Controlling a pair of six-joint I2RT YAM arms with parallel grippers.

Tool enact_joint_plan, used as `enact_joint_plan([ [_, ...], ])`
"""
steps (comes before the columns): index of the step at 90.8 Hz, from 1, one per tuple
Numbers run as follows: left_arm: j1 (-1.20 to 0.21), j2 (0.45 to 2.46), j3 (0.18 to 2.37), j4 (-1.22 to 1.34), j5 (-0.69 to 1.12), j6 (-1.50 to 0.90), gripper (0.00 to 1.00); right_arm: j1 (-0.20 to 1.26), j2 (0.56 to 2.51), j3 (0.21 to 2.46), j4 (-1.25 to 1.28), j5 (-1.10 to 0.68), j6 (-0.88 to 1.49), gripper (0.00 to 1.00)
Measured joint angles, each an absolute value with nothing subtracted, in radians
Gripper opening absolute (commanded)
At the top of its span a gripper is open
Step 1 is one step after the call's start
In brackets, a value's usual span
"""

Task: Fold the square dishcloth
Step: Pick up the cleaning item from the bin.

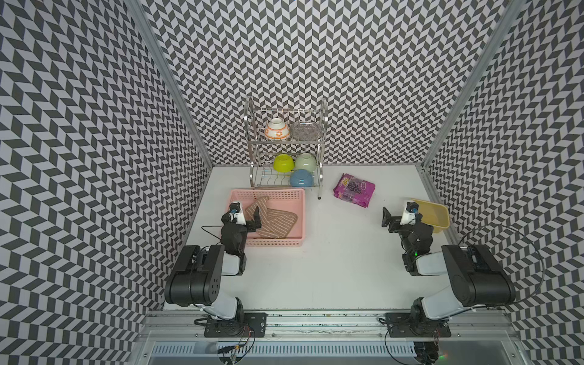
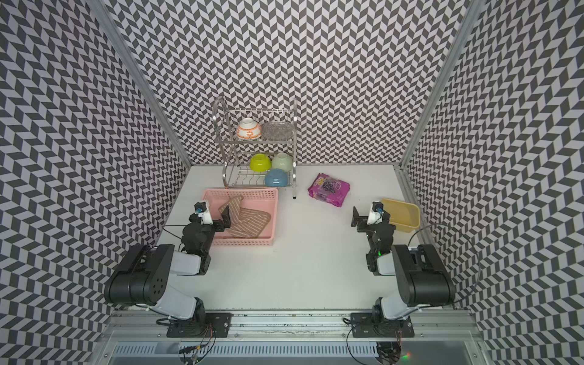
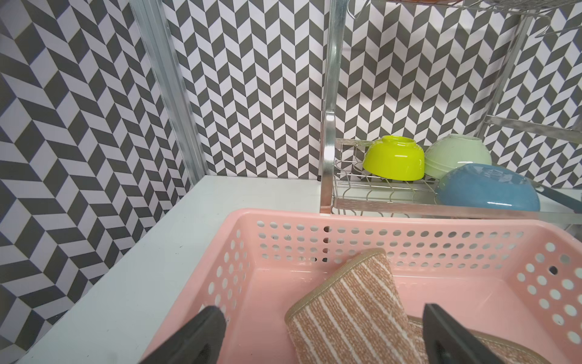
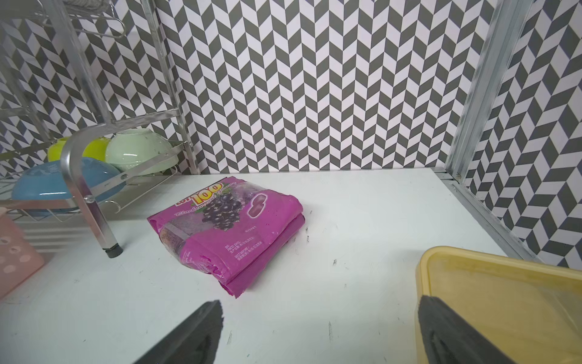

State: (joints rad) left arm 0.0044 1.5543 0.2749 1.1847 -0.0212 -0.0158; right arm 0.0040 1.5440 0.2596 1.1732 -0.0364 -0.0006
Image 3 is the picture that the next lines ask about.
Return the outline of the striped brown square dishcloth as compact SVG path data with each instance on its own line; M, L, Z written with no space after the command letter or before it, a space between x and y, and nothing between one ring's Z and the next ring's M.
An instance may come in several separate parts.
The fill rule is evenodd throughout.
M434 293L429 301L460 322L504 363L545 363L532 346L509 340L507 332L486 331L498 315L482 313L471 291L447 291L440 280L414 288L412 298ZM347 262L285 315L301 363L427 363L421 315L407 313L389 257L369 250Z

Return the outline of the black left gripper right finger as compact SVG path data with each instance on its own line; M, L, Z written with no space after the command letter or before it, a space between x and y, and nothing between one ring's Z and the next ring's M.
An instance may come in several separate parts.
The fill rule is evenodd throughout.
M503 363L436 303L424 305L422 324L423 340L430 364Z

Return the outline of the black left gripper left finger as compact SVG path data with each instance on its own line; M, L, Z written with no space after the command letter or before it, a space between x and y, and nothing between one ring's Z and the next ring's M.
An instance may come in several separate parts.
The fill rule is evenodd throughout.
M142 364L217 363L227 322L216 306L208 306L175 332Z

